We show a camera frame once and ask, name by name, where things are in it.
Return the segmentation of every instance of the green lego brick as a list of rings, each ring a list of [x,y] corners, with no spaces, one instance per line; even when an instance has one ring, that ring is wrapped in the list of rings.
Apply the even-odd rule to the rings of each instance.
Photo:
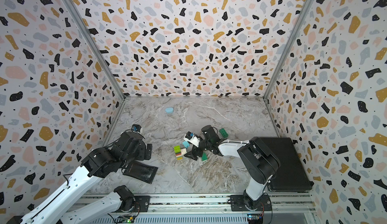
[[[227,134],[227,132],[226,132],[226,130],[225,129],[221,129],[221,130],[219,130],[219,132],[220,132],[220,134],[223,136],[223,138],[227,138],[228,137],[228,134]]]

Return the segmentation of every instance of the mounting plate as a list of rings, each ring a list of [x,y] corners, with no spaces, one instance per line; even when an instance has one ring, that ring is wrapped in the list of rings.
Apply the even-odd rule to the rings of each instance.
[[[231,211],[251,211],[244,205],[243,195],[230,195],[231,201]],[[263,206],[265,211],[271,211],[271,201],[268,195],[263,195],[259,201],[262,205],[259,205],[258,209],[255,211],[263,211]]]

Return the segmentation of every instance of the gray marble surface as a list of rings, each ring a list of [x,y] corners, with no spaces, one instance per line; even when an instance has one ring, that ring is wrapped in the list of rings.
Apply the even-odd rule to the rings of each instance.
[[[167,114],[167,107],[173,107],[174,112]],[[88,193],[106,194],[120,185],[126,185],[133,193],[241,193],[250,179],[241,159],[207,151],[205,163],[200,158],[177,160],[173,147],[184,148],[187,131],[199,134],[206,125],[224,128],[231,140],[276,136],[260,98],[130,98],[110,141],[119,138],[132,124],[140,124],[144,142],[153,145],[151,160],[143,161],[158,167],[153,183],[124,176],[119,170]]]

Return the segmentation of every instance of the terrazzo pattern wall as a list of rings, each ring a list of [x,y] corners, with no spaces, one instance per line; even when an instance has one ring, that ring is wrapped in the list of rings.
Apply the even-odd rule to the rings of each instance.
[[[125,95],[262,95],[305,0],[73,0]]]
[[[1,0],[0,222],[32,210],[103,138],[120,100],[61,0]]]
[[[269,96],[322,223],[387,223],[387,0],[314,0]]]

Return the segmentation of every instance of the black pad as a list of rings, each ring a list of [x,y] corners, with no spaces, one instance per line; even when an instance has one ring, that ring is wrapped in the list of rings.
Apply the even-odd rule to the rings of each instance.
[[[148,184],[151,184],[157,172],[157,167],[148,166],[138,161],[132,161],[128,164],[123,175],[130,176]]]
[[[260,137],[281,162],[277,177],[267,185],[270,191],[307,192],[312,185],[290,138]]]

